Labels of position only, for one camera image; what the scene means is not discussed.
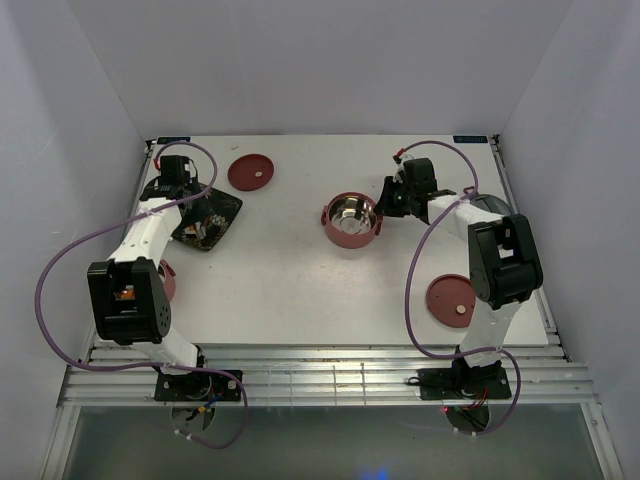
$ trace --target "round lid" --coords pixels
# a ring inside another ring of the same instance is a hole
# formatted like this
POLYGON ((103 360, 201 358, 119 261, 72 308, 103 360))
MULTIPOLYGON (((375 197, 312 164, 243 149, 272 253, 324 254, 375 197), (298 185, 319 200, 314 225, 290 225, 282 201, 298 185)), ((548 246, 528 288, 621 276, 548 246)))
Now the round lid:
POLYGON ((467 328, 475 306, 476 294, 471 282, 462 275, 442 275, 427 289, 427 308, 449 327, 467 328))
POLYGON ((229 167, 227 176, 233 188, 250 192, 264 187, 274 172, 273 162, 259 153, 240 157, 229 167))

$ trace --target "white table surface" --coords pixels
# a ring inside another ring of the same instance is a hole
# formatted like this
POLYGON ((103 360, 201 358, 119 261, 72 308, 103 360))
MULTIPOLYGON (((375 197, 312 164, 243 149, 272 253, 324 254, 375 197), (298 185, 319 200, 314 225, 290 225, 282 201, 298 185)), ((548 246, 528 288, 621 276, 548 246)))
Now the white table surface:
MULTIPOLYGON (((210 252, 171 242, 164 258, 176 271, 171 303, 173 325, 196 344, 410 345, 403 295, 407 269, 426 226, 414 218, 385 218, 379 237, 358 250, 337 247, 320 224, 322 207, 345 191, 379 198, 391 156, 422 139, 453 143, 446 136, 287 135, 193 137, 215 156, 215 187, 244 202, 229 231, 210 252), (275 164, 272 180, 254 192, 236 191, 227 169, 248 153, 275 164)), ((464 145, 478 171, 480 191, 504 198, 488 144, 464 145)), ((422 146, 439 188, 461 193, 471 174, 461 158, 439 146, 422 146)), ((212 167, 199 151, 177 146, 167 154, 192 158, 207 183, 212 167)), ((153 167, 147 181, 156 175, 153 167)), ((411 315, 417 338, 428 345, 456 345, 465 330, 441 325, 425 305, 429 283, 439 275, 468 276, 467 246, 436 229, 427 242, 413 281, 411 315)), ((534 297, 517 313, 507 345, 546 345, 542 315, 534 297)))

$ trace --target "white robotic arm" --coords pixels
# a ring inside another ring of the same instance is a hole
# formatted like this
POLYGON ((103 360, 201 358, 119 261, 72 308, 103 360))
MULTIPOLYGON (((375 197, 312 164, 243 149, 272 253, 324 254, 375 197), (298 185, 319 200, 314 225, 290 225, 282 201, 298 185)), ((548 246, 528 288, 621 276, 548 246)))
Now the white robotic arm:
MULTIPOLYGON (((163 157, 160 176, 144 189, 137 214, 189 195, 187 157, 163 157)), ((171 365, 197 366, 198 348, 171 325, 171 308, 158 267, 187 207, 172 206, 133 224, 106 262, 94 262, 87 277, 101 338, 130 345, 162 362, 163 373, 186 375, 171 365)))
POLYGON ((412 215, 465 241, 469 279, 476 294, 471 324, 457 351, 486 351, 456 356, 451 368, 419 371, 421 398, 457 398, 462 391, 487 392, 487 398, 511 395, 500 353, 511 320, 522 302, 542 285, 542 269, 529 222, 523 215, 502 216, 481 210, 449 190, 438 190, 428 158, 396 156, 395 176, 387 176, 375 212, 388 217, 412 215))
MULTIPOLYGON (((436 197, 428 203, 429 218, 439 217, 453 203, 460 200, 457 195, 444 195, 436 197)), ((465 243, 468 243, 469 225, 481 222, 502 222, 502 215, 486 212, 464 201, 456 206, 449 215, 445 216, 438 227, 455 235, 465 243)), ((482 301, 476 302, 471 318, 471 324, 467 334, 460 344, 460 351, 467 352, 481 347, 502 348, 504 339, 511 325, 511 320, 520 309, 519 302, 511 302, 502 305, 498 310, 482 301)), ((470 367, 484 367, 500 360, 497 351, 476 353, 465 357, 470 367)))

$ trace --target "white wall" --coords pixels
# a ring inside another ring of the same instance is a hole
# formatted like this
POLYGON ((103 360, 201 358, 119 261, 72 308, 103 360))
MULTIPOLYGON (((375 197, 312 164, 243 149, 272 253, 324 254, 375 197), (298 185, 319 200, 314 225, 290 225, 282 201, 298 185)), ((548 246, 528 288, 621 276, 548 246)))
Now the white wall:
MULTIPOLYGON (((124 218, 143 144, 64 0, 0 0, 0 62, 0 478, 28 480, 65 368, 36 326, 36 280, 71 239, 124 218)), ((92 321, 86 269, 114 240, 72 253, 45 286, 74 355, 92 321)))
POLYGON ((504 131, 569 353, 640 478, 640 2, 575 0, 504 131))
POLYGON ((502 131, 570 0, 69 0, 145 138, 502 131))

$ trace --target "stainless steel bowl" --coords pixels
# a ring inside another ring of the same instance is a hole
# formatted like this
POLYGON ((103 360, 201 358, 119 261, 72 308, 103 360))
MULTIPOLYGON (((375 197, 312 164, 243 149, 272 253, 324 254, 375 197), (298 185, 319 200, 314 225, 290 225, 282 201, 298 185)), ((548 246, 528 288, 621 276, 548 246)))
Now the stainless steel bowl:
POLYGON ((375 229, 378 216, 373 211, 375 204, 359 195, 346 195, 329 205, 331 224, 348 235, 361 235, 375 229))

